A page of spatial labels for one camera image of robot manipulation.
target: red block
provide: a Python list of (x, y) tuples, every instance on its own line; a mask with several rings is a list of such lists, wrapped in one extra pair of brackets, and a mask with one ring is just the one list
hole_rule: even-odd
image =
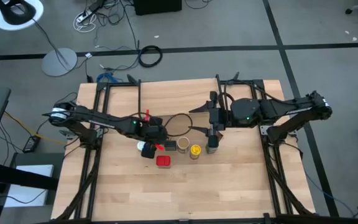
[(171, 157), (170, 156), (157, 156), (155, 163), (160, 168), (169, 168), (169, 167), (171, 167)]

